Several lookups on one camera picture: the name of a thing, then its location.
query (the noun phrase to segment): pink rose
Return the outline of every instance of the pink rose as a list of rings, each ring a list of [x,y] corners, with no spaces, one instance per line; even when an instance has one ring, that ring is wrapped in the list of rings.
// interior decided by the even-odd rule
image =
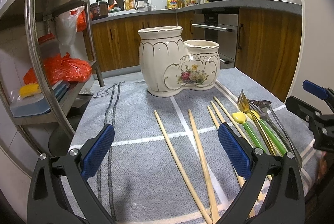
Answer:
[[[188,80],[189,79],[190,72],[185,71],[184,73],[181,74],[182,80]]]

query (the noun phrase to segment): blue gripper pad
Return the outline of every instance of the blue gripper pad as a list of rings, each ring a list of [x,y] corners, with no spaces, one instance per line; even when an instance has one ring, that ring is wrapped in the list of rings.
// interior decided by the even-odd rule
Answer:
[[[251,161],[236,140],[235,134],[226,122],[219,126],[218,138],[238,175],[248,180],[252,174]]]
[[[88,178],[95,176],[115,138],[115,131],[112,125],[107,125],[102,131],[102,134],[83,160],[81,175],[86,181]]]
[[[307,92],[310,92],[311,94],[313,94],[314,96],[316,96],[321,100],[326,100],[328,98],[326,89],[308,80],[305,80],[303,82],[303,89]]]

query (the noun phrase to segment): white ceramic vase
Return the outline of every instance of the white ceramic vase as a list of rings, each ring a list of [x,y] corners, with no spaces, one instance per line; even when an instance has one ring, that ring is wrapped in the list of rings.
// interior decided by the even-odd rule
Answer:
[[[182,27],[165,26],[138,31],[139,63],[148,91],[170,97],[183,89],[203,91],[219,75],[219,45],[213,41],[181,38]]]

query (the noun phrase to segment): white plastic bag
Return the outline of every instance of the white plastic bag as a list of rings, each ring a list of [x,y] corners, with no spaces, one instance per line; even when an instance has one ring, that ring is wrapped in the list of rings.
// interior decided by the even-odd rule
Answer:
[[[56,17],[56,33],[62,45],[73,45],[76,40],[76,24],[84,6],[67,11]]]

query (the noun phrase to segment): chopstick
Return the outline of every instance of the chopstick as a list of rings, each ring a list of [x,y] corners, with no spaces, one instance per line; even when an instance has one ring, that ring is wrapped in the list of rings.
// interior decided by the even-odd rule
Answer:
[[[196,142],[196,147],[197,147],[198,154],[199,154],[199,159],[201,161],[201,165],[202,165],[202,169],[203,169],[203,174],[204,174],[204,179],[205,179],[205,184],[206,184],[206,190],[208,192],[208,197],[209,197],[212,222],[213,222],[213,224],[215,224],[219,220],[219,214],[218,214],[216,198],[215,198],[214,192],[213,192],[213,186],[212,186],[212,182],[211,182],[211,178],[210,178],[210,174],[209,174],[209,169],[208,169],[208,165],[206,163],[203,147],[202,147],[202,144],[201,144],[201,140],[199,138],[199,134],[198,134],[197,127],[196,127],[196,124],[195,124],[195,120],[194,120],[194,117],[193,117],[190,109],[188,109],[188,113],[189,113],[189,118],[190,118],[192,131],[193,131],[194,137],[195,137],[195,142]]]
[[[252,148],[254,148],[254,146],[250,143],[250,141],[247,139],[247,137],[245,136],[245,134],[243,133],[243,131],[240,129],[239,125],[235,122],[235,120],[232,118],[232,116],[228,113],[228,111],[226,110],[226,108],[223,106],[223,104],[218,100],[218,98],[216,96],[213,97],[214,100],[217,102],[217,104],[220,106],[220,108],[224,111],[224,113],[226,114],[226,116],[228,116],[228,118],[230,119],[230,121],[233,123],[234,127],[238,130],[238,132],[240,133],[240,135],[246,139],[246,141],[249,143],[249,145],[251,145]],[[267,175],[268,180],[271,182],[272,180],[272,176],[271,175]]]
[[[217,106],[214,104],[213,101],[211,101],[211,105],[212,105],[213,109],[215,110],[215,112],[216,112],[216,114],[217,114],[219,120],[221,121],[221,123],[226,122],[225,119],[223,118],[223,116],[221,115],[221,112],[218,110]],[[240,178],[238,178],[238,177],[240,177],[240,178],[243,180],[243,184],[244,184],[244,179],[243,179],[243,177],[237,175],[237,179],[238,179],[238,181],[240,180]],[[264,195],[262,194],[262,192],[260,192],[260,193],[258,194],[258,201],[261,201],[261,200],[264,200]]]
[[[208,111],[209,111],[209,113],[210,113],[210,116],[211,116],[211,118],[212,118],[212,120],[213,120],[213,123],[214,123],[214,125],[216,126],[216,128],[217,128],[217,130],[218,130],[218,129],[219,129],[219,122],[217,121],[215,115],[213,114],[213,112],[212,112],[210,106],[207,106],[207,108],[208,108]],[[243,185],[244,185],[244,183],[245,183],[244,178],[241,177],[241,176],[239,176],[239,175],[237,174],[237,172],[236,172],[236,170],[234,169],[234,167],[233,167],[233,170],[234,170],[234,173],[235,173],[235,175],[236,175],[236,177],[237,177],[237,180],[238,180],[238,183],[239,183],[239,185],[240,185],[240,188],[243,188]],[[252,210],[251,210],[250,213],[249,213],[249,217],[250,217],[250,218],[253,217],[253,216],[255,216],[254,208],[252,208]]]
[[[176,163],[176,165],[177,165],[177,167],[178,167],[178,169],[179,169],[179,171],[180,171],[180,173],[182,175],[182,178],[183,178],[184,182],[186,183],[186,185],[187,185],[187,187],[188,187],[188,189],[190,191],[191,196],[193,197],[193,199],[194,199],[196,205],[198,206],[198,209],[200,210],[200,212],[201,212],[203,218],[205,219],[206,223],[207,224],[213,224],[213,222],[212,222],[209,214],[207,213],[206,209],[204,208],[204,206],[203,206],[201,200],[199,199],[199,197],[198,197],[198,195],[197,195],[197,193],[196,193],[196,191],[195,191],[192,183],[190,182],[190,180],[189,180],[189,178],[188,178],[188,176],[186,174],[186,171],[182,167],[182,164],[181,164],[181,162],[180,162],[180,160],[179,160],[179,158],[178,158],[178,156],[177,156],[177,154],[176,154],[176,152],[175,152],[175,150],[173,148],[173,145],[172,145],[172,143],[171,143],[171,141],[170,141],[170,139],[169,139],[169,137],[168,137],[168,135],[166,133],[166,130],[165,130],[165,128],[164,128],[164,126],[163,126],[163,124],[161,122],[161,119],[160,119],[160,117],[159,117],[159,115],[158,115],[158,113],[157,113],[156,110],[154,111],[154,114],[155,114],[155,117],[156,117],[156,119],[158,121],[158,124],[159,124],[159,127],[161,129],[161,132],[162,132],[162,134],[163,134],[163,136],[165,138],[165,141],[166,141],[166,143],[168,145],[168,148],[169,148],[169,150],[170,150],[170,152],[171,152],[171,154],[173,156],[173,159],[174,159],[174,161],[175,161],[175,163]]]

